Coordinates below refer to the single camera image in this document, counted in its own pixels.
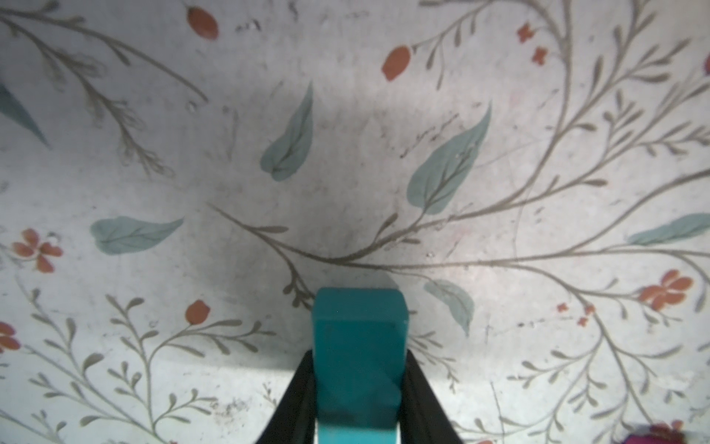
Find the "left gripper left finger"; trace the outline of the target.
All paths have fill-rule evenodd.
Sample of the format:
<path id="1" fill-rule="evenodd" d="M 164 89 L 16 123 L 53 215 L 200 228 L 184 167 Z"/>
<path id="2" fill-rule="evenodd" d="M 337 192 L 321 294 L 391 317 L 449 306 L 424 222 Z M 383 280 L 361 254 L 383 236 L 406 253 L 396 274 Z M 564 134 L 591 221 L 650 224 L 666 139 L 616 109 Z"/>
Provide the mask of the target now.
<path id="1" fill-rule="evenodd" d="M 314 444 L 315 426 L 314 354 L 307 351 L 256 444 Z"/>

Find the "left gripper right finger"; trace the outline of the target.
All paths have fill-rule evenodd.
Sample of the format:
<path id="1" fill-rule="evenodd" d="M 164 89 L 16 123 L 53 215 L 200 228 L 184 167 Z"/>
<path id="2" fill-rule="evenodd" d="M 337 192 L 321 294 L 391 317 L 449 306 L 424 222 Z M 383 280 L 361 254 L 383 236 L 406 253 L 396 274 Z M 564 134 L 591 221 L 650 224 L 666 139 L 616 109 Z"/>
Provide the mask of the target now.
<path id="1" fill-rule="evenodd" d="M 403 444 L 462 444 L 412 351 L 401 384 L 399 427 Z"/>

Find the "teal rectangular block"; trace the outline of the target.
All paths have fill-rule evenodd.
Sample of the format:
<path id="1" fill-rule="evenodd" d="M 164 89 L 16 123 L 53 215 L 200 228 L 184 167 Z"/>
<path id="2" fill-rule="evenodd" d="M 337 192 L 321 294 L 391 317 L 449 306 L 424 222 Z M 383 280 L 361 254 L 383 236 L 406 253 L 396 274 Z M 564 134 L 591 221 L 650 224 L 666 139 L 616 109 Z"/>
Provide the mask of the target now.
<path id="1" fill-rule="evenodd" d="M 402 293 L 322 288 L 312 326 L 318 442 L 397 442 L 409 330 Z"/>

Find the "small magenta cube block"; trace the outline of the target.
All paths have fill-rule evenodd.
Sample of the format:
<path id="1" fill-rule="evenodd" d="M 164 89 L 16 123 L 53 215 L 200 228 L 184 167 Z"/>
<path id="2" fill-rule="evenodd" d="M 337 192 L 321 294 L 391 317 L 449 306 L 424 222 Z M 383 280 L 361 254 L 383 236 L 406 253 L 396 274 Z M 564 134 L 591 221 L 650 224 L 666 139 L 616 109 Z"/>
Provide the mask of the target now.
<path id="1" fill-rule="evenodd" d="M 630 433 L 622 444 L 686 444 L 687 437 L 680 430 L 662 423 L 640 427 Z"/>

